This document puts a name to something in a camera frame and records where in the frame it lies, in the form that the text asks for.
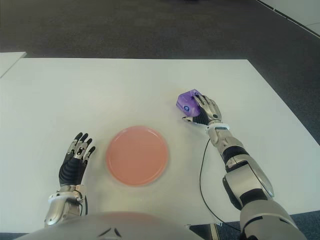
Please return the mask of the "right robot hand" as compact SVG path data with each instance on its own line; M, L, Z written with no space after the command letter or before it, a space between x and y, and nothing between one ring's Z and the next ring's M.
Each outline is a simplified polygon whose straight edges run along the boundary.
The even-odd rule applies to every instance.
M188 123L196 123L209 126L211 124L222 123L222 114L215 101L206 95L195 94L193 100L199 109L197 116L184 116L182 120Z

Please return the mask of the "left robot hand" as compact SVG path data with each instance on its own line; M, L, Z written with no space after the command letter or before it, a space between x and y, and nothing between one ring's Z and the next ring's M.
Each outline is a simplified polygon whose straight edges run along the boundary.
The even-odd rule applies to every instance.
M80 132L71 142L58 173L61 187L67 185L77 186L82 183L89 159L96 149L95 146L88 149L93 141L88 137L88 133L83 134Z

